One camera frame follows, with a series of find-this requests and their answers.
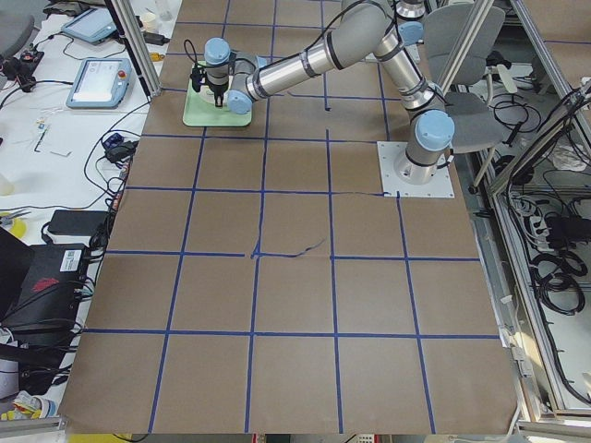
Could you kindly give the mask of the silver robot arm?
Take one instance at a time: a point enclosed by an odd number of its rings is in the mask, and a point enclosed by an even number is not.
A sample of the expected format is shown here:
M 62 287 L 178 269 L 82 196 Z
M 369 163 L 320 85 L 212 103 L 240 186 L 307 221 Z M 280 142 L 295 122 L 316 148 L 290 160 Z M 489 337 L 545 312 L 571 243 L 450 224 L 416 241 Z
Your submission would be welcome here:
M 340 14 L 314 42 L 268 65 L 253 54 L 232 50 L 222 38 L 212 38 L 205 44 L 203 61 L 193 65 L 191 87 L 207 87 L 215 106 L 247 114 L 254 102 L 372 54 L 401 93 L 410 118 L 410 138 L 394 162 L 395 172 L 408 184 L 424 185 L 450 147 L 455 126 L 445 111 L 443 92 L 426 80 L 405 50 L 394 19 L 386 1 L 343 1 Z

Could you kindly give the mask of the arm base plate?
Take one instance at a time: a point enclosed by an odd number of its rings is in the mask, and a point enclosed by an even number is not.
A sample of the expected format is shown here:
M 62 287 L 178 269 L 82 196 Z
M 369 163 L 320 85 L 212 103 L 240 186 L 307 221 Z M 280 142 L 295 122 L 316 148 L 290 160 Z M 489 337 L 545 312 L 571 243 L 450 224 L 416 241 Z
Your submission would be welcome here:
M 392 198 L 454 198 L 443 154 L 435 165 L 417 166 L 406 157 L 406 142 L 378 141 L 382 194 Z

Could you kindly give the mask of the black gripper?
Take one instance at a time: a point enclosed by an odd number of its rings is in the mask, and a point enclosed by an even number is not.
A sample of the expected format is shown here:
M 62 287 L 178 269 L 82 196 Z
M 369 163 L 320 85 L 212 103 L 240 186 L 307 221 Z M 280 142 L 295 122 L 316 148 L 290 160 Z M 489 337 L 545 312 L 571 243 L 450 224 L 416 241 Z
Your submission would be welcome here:
M 223 97 L 224 97 L 224 94 L 229 89 L 229 80 L 227 79 L 225 82 L 220 83 L 218 81 L 213 81 L 211 79 L 208 79 L 207 86 L 213 92 L 214 105 L 218 106 L 218 102 L 219 102 L 219 105 L 223 106 Z

